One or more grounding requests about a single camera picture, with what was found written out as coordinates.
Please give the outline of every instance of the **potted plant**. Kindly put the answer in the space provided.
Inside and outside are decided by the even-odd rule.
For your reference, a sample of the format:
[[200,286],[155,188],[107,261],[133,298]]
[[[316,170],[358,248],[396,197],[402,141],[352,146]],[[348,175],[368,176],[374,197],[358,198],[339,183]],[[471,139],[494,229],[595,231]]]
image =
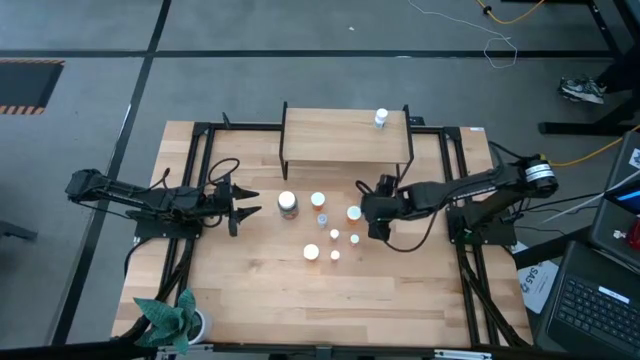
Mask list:
[[191,289],[180,294],[176,307],[151,299],[133,300],[151,322],[151,328],[136,341],[138,346],[173,345],[184,355],[189,345],[201,342],[211,329],[211,319],[196,309]]

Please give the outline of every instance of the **floor mat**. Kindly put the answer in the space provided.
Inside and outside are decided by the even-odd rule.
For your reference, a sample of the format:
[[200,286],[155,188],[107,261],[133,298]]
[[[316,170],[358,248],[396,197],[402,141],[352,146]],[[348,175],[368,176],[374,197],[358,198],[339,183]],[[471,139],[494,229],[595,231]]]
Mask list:
[[0,60],[0,114],[42,114],[63,68],[61,60]]

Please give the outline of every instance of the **laptop keyboard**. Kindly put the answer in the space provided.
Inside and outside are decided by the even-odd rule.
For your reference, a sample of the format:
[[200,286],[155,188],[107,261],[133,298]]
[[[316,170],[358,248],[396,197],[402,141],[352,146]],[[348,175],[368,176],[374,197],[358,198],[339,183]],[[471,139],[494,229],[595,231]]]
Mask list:
[[560,293],[555,318],[635,353],[640,348],[640,308],[600,292],[576,277],[567,277]]

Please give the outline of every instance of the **white pot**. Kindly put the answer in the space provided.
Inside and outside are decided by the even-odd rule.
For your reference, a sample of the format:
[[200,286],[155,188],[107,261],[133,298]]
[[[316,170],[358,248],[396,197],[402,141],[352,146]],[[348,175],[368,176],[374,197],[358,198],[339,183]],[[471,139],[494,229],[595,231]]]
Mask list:
[[207,337],[207,335],[209,335],[211,327],[213,326],[213,318],[208,312],[196,309],[196,314],[200,316],[202,326],[200,326],[200,332],[198,333],[198,336],[196,336],[193,340],[189,340],[189,345],[201,343]]

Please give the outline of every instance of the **shoe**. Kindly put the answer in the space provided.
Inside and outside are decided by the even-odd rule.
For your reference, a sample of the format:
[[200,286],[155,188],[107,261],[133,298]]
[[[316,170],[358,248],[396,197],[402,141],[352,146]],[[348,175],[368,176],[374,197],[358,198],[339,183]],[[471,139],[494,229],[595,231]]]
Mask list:
[[562,78],[558,88],[560,94],[572,101],[588,101],[594,104],[604,104],[605,90],[606,88],[601,88],[592,78],[586,76],[579,79]]

